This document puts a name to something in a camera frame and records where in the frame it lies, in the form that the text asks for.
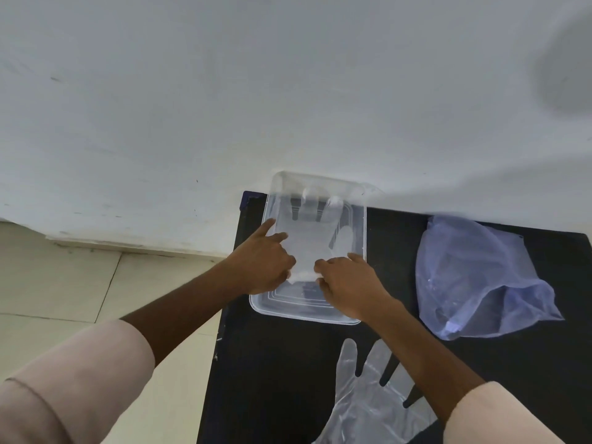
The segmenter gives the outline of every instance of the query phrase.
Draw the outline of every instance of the tile grout line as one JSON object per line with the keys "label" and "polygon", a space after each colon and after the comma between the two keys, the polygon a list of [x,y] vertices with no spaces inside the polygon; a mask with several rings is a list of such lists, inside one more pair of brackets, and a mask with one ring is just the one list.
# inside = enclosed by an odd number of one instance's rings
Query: tile grout line
{"label": "tile grout line", "polygon": [[117,272],[117,268],[119,268],[119,263],[121,262],[122,256],[123,256],[123,253],[120,253],[119,260],[117,261],[117,265],[115,265],[115,271],[113,272],[113,276],[111,276],[111,280],[109,281],[109,286],[107,287],[107,291],[105,291],[105,297],[103,298],[103,301],[101,302],[101,306],[99,307],[99,312],[97,313],[97,317],[95,318],[95,324],[97,323],[97,320],[99,319],[99,315],[101,314],[103,304],[105,304],[105,299],[107,299],[107,294],[109,294],[109,289],[111,287],[111,283],[113,283],[113,279],[115,278],[115,273]]}
{"label": "tile grout line", "polygon": [[34,315],[24,315],[21,313],[4,313],[0,311],[0,315],[4,315],[4,316],[20,316],[23,318],[37,318],[37,319],[49,319],[49,320],[53,320],[53,321],[68,321],[70,323],[82,323],[82,324],[94,324],[91,321],[79,321],[79,320],[75,320],[75,319],[64,319],[64,318],[50,318],[47,316],[34,316]]}

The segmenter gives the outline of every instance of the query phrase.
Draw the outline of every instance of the clear plastic tray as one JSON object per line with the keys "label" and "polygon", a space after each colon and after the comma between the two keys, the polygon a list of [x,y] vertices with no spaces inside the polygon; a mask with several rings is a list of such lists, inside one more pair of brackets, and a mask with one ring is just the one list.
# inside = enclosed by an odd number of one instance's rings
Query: clear plastic tray
{"label": "clear plastic tray", "polygon": [[287,232],[282,242],[296,258],[290,278],[275,291],[250,296],[256,311],[333,324],[358,324],[332,307],[316,283],[318,259],[355,252],[366,258],[365,187],[355,182],[282,171],[271,184],[263,221],[276,218],[268,235]]}

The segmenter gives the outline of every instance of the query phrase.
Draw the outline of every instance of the sleeve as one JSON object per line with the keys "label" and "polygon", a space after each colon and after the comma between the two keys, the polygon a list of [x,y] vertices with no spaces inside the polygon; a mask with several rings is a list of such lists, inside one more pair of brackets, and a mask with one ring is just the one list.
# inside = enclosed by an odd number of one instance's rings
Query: sleeve
{"label": "sleeve", "polygon": [[445,444],[559,444],[563,441],[497,382],[461,399],[446,424]]}
{"label": "sleeve", "polygon": [[153,371],[152,349],[133,326],[117,320],[89,327],[0,385],[0,441],[13,433],[100,443]]}

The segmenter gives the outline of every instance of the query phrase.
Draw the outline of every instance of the black table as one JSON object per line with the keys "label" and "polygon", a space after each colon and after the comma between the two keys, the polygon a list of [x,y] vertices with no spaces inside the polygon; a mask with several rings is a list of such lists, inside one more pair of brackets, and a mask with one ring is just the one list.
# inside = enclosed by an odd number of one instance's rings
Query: black table
{"label": "black table", "polygon": [[[241,203],[235,246],[260,224],[265,196]],[[367,259],[386,289],[417,317],[415,259],[428,216],[368,209]],[[485,380],[496,380],[566,443],[592,442],[592,249],[583,234],[487,224],[524,236],[538,275],[566,321],[543,321],[492,339],[443,342]],[[378,336],[262,315],[247,296],[222,315],[198,443],[311,443],[335,397],[345,338],[358,345],[358,374]],[[393,357],[385,376],[397,362]],[[413,443],[442,442],[439,422]]]}

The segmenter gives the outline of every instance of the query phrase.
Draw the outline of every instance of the floor tile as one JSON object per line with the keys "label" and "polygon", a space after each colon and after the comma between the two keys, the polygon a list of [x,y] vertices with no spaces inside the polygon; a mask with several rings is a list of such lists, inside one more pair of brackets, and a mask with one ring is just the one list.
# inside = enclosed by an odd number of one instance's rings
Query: floor tile
{"label": "floor tile", "polygon": [[216,338],[194,333],[155,370],[106,444],[195,444]]}
{"label": "floor tile", "polygon": [[0,380],[91,325],[0,314]]}
{"label": "floor tile", "polygon": [[0,313],[93,322],[119,257],[0,223]]}
{"label": "floor tile", "polygon": [[[117,319],[190,281],[213,266],[208,258],[163,257],[123,254],[99,321]],[[220,312],[206,322],[198,333],[216,335]]]}

